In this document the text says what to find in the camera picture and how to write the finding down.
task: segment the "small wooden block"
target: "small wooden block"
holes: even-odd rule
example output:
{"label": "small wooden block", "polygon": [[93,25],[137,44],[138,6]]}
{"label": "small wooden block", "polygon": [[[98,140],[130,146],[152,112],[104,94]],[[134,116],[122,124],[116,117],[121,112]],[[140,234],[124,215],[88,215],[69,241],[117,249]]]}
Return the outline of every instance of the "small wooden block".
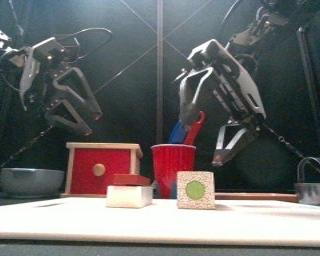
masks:
{"label": "small wooden block", "polygon": [[106,207],[142,208],[152,203],[153,187],[108,186]]}
{"label": "small wooden block", "polygon": [[215,209],[215,181],[212,172],[177,173],[177,208]]}
{"label": "small wooden block", "polygon": [[113,185],[116,186],[149,186],[150,179],[137,174],[114,174]]}

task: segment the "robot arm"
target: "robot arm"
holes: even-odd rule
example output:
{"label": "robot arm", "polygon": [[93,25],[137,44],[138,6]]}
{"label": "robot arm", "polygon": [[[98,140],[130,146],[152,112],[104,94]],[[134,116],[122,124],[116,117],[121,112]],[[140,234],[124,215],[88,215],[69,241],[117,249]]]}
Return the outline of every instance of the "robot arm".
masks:
{"label": "robot arm", "polygon": [[[110,39],[110,31],[100,28],[82,30],[65,39],[88,30],[104,30]],[[25,111],[42,114],[50,126],[82,135],[90,134],[92,129],[84,119],[97,120],[101,109],[81,70],[69,65],[73,58],[88,54],[78,57],[78,44],[65,47],[54,37],[19,50],[10,48],[10,42],[0,30],[0,72],[2,69],[22,69],[19,88],[10,87],[19,92]]]}
{"label": "robot arm", "polygon": [[50,126],[88,135],[92,130],[76,108],[94,120],[101,110],[82,72],[64,58],[65,49],[54,38],[27,50],[19,97],[25,110],[42,111]]}
{"label": "robot arm", "polygon": [[213,93],[231,115],[219,130],[213,166],[229,161],[256,139],[265,119],[257,87],[248,73],[256,70],[261,51],[277,42],[275,36],[296,31],[320,12],[320,1],[261,0],[261,4],[255,21],[245,31],[232,36],[225,48],[216,40],[209,40],[192,50],[188,57],[192,70],[178,76],[182,79],[178,91],[182,129],[189,130],[205,104],[207,93]]}
{"label": "robot arm", "polygon": [[213,93],[231,114],[219,130],[212,160],[221,166],[240,149],[257,137],[257,128],[265,112],[255,82],[216,40],[209,40],[192,50],[188,57],[192,70],[180,83],[180,120],[189,130],[205,103],[205,93]]}

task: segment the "bucket handle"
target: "bucket handle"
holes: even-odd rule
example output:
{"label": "bucket handle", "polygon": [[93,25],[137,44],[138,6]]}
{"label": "bucket handle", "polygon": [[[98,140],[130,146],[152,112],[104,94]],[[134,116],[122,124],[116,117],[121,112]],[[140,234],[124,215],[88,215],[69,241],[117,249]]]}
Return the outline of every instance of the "bucket handle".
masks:
{"label": "bucket handle", "polygon": [[320,166],[320,158],[319,157],[305,157],[297,165],[297,183],[304,182],[304,166],[305,166],[305,164],[309,163],[311,160],[313,160]]}

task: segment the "wooden box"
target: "wooden box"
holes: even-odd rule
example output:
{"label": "wooden box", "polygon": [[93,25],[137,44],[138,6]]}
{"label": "wooden box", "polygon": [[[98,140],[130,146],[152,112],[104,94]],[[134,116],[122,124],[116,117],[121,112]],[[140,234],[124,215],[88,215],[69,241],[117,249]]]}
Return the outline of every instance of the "wooden box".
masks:
{"label": "wooden box", "polygon": [[105,197],[114,174],[138,174],[138,144],[66,143],[69,162],[62,196]]}

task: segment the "red block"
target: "red block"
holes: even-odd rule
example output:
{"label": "red block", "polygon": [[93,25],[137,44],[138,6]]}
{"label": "red block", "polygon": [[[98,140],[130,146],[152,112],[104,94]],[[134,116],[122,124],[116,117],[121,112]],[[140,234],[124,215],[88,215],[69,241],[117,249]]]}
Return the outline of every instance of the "red block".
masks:
{"label": "red block", "polygon": [[113,185],[116,186],[149,186],[150,180],[137,174],[114,174]]}

